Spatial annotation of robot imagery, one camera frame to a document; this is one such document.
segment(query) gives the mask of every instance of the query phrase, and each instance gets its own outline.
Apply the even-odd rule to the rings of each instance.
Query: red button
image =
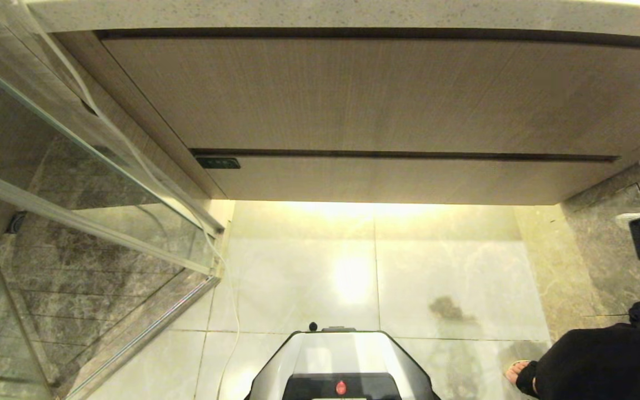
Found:
[[[344,396],[347,393],[347,385],[345,382],[337,382],[337,386],[335,386],[335,392],[337,392],[340,396]]]

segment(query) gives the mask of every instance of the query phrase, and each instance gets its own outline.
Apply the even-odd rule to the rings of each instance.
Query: stone countertop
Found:
[[[640,36],[640,0],[28,0],[46,30],[508,28]]]

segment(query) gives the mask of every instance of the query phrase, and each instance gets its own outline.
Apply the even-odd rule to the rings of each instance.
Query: person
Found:
[[[640,302],[628,324],[573,329],[539,361],[514,362],[505,376],[541,400],[640,400]]]

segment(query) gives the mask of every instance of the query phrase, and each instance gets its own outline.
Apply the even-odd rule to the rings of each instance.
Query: electrical wire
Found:
[[[46,44],[51,49],[51,51],[53,51],[53,53],[56,54],[56,57],[58,57],[58,59],[61,60],[61,63],[63,63],[63,65],[68,69],[68,71],[73,76],[73,79],[76,81],[76,83],[78,84],[79,88],[81,89],[81,92],[82,92],[82,94],[84,96],[84,99],[86,100],[87,105],[93,111],[96,112],[96,114],[99,117],[100,121],[102,121],[105,125],[107,125],[107,127],[113,132],[113,134],[125,144],[125,146],[132,153],[132,156],[135,158],[137,163],[140,165],[140,167],[142,167],[142,169],[144,170],[145,174],[147,174],[147,176],[150,178],[150,180],[152,180],[152,182],[154,182],[159,187],[167,189],[174,196],[173,190],[168,188],[167,185],[162,184],[162,182],[160,182],[160,180],[157,179],[157,177],[155,177],[154,174],[152,174],[152,171],[147,166],[147,163],[142,159],[142,156],[140,155],[139,150],[137,149],[137,147],[134,146],[132,141],[130,141],[130,139],[114,124],[114,122],[110,121],[109,117],[105,116],[104,112],[102,112],[101,109],[99,109],[99,107],[97,106],[96,102],[92,98],[91,92],[87,88],[86,83],[84,82],[83,78],[81,77],[81,74],[78,73],[76,68],[68,60],[66,55],[63,54],[63,51],[61,51],[61,49],[58,48],[58,45],[53,41],[53,39],[51,39],[51,37],[48,35],[48,33],[46,33],[43,30],[43,27],[41,26],[41,23],[39,22],[38,18],[36,18],[33,15],[33,13],[31,12],[31,8],[28,5],[28,0],[21,0],[21,4],[22,4],[23,9],[25,10],[26,14],[30,18],[30,20],[33,22],[33,28],[35,28],[36,33],[38,33],[38,35],[46,42]],[[202,231],[202,233],[204,235],[204,238],[206,239],[206,244],[209,246],[211,251],[213,251],[213,253],[216,255],[218,260],[224,266],[224,271],[226,271],[228,273],[228,275],[229,275],[228,276],[228,280],[229,280],[229,286],[231,287],[231,291],[229,293],[231,294],[231,304],[233,306],[234,318],[236,319],[236,338],[234,339],[234,344],[233,344],[233,348],[231,349],[231,354],[229,354],[228,359],[226,359],[226,363],[224,364],[224,368],[221,371],[221,377],[219,379],[219,386],[218,386],[218,389],[217,389],[217,392],[216,392],[216,400],[219,400],[219,397],[221,395],[221,387],[222,387],[222,384],[223,384],[224,375],[226,375],[226,369],[227,369],[227,367],[229,365],[229,362],[231,361],[231,358],[233,357],[234,352],[236,351],[236,346],[238,345],[239,335],[241,335],[241,320],[239,319],[239,316],[238,316],[238,306],[236,304],[236,290],[234,289],[234,285],[233,285],[233,271],[231,271],[231,269],[229,269],[229,266],[226,263],[226,260],[224,260],[223,256],[221,256],[221,253],[219,253],[219,251],[216,249],[216,247],[213,245],[213,243],[211,243],[211,240],[209,239],[209,235],[204,231],[202,218],[200,218],[198,216],[198,212],[196,212],[195,208],[192,207],[189,203],[187,203],[185,199],[183,199],[181,197],[177,197],[177,196],[174,196],[174,197],[185,208],[187,208],[187,211],[196,219],[196,221],[198,223],[198,227]]]

